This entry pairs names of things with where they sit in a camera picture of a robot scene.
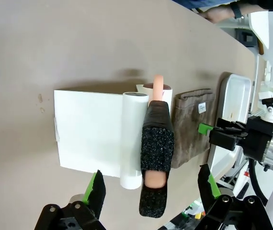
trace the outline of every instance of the cable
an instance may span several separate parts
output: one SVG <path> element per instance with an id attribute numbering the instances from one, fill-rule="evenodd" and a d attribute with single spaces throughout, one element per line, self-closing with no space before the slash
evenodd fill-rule
<path id="1" fill-rule="evenodd" d="M 263 205 L 266 206 L 267 199 L 260 189 L 257 176 L 256 176 L 255 166 L 256 166 L 256 161 L 252 158 L 249 158 L 250 182 L 251 182 L 252 188 L 255 191 L 256 196 L 259 197 Z"/>

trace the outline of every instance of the blue jeans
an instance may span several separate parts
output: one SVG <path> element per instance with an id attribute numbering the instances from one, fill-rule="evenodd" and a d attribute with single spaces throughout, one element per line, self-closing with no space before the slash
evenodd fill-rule
<path id="1" fill-rule="evenodd" d="M 215 6 L 231 2 L 231 0 L 173 0 L 173 1 L 188 9 Z"/>

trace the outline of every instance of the black watch strap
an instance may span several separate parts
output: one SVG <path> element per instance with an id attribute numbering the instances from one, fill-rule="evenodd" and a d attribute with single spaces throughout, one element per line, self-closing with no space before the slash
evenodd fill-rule
<path id="1" fill-rule="evenodd" d="M 238 3 L 236 1 L 232 2 L 230 4 L 230 7 L 231 7 L 232 11 L 234 12 L 234 18 L 235 19 L 243 17 L 242 12 L 240 10 L 240 7 L 239 7 L 239 5 L 238 5 Z"/>

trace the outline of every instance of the person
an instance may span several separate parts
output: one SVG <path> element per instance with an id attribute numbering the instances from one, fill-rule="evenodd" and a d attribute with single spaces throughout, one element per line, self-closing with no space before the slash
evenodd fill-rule
<path id="1" fill-rule="evenodd" d="M 239 0 L 230 4 L 229 0 L 173 0 L 174 2 L 188 8 L 196 9 L 210 7 L 205 12 L 199 13 L 212 23 L 219 23 L 228 18 L 240 18 L 245 14 L 261 11 L 273 11 L 273 0 Z"/>

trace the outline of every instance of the fabric tag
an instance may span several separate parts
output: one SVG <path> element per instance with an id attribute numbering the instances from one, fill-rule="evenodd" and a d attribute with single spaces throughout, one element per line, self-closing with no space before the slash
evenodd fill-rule
<path id="1" fill-rule="evenodd" d="M 198 104 L 198 113 L 202 114 L 204 112 L 205 112 L 205 102 L 201 103 L 201 104 Z"/>

